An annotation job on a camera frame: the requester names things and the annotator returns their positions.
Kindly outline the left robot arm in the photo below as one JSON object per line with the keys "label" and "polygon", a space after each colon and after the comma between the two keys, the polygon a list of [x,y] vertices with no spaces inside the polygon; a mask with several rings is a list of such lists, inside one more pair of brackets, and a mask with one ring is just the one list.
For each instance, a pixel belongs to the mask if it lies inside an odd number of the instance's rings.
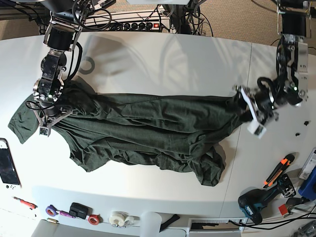
{"label": "left robot arm", "polygon": [[308,44],[312,33],[310,0],[275,0],[277,33],[276,78],[259,77],[257,87],[235,86],[228,108],[259,126],[278,120],[277,110],[300,106],[308,98]]}

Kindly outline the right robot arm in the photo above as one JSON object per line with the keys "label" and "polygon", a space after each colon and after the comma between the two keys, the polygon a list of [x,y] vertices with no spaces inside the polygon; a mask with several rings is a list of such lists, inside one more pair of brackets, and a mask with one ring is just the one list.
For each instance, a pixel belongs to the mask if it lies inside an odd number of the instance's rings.
{"label": "right robot arm", "polygon": [[67,70],[65,53],[78,48],[78,59],[81,59],[82,46],[78,39],[82,30],[105,30],[111,19],[95,27],[86,25],[87,20],[97,12],[109,13],[104,0],[43,0],[41,3],[50,11],[50,21],[43,40],[49,52],[41,62],[41,78],[33,87],[34,101],[26,102],[26,106],[35,113],[40,133],[48,136],[53,125],[73,113],[72,109],[57,102],[65,84],[72,80],[80,65],[77,62],[74,68],[68,69],[68,76],[64,79],[63,73]]}

